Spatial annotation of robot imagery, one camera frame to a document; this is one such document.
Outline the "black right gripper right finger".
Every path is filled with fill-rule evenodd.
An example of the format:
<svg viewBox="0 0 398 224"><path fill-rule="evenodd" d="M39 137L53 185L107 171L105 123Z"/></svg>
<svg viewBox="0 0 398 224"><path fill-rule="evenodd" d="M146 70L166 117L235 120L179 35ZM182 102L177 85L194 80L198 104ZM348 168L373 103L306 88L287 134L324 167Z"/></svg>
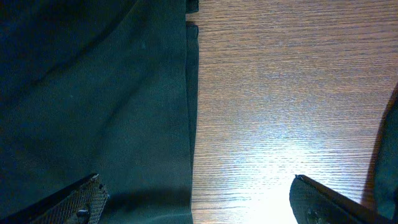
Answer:
<svg viewBox="0 0 398 224"><path fill-rule="evenodd" d="M298 224L394 224L306 175L296 175L289 201Z"/></svg>

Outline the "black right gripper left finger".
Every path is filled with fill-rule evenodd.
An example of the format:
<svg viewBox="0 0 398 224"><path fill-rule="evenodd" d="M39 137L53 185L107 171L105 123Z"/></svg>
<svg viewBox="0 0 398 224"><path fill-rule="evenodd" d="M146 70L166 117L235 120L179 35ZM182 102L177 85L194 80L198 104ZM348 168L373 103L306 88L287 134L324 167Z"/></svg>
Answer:
<svg viewBox="0 0 398 224"><path fill-rule="evenodd" d="M90 174L1 220L1 224L97 224L108 200L98 174Z"/></svg>

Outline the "dark green polo shirt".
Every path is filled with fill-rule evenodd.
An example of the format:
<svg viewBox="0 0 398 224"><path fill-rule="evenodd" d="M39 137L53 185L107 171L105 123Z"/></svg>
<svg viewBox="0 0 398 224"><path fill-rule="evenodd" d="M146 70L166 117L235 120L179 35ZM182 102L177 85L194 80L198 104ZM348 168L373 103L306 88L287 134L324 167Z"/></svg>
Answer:
<svg viewBox="0 0 398 224"><path fill-rule="evenodd" d="M98 174L99 223L191 223L187 0L1 2L1 220Z"/></svg>

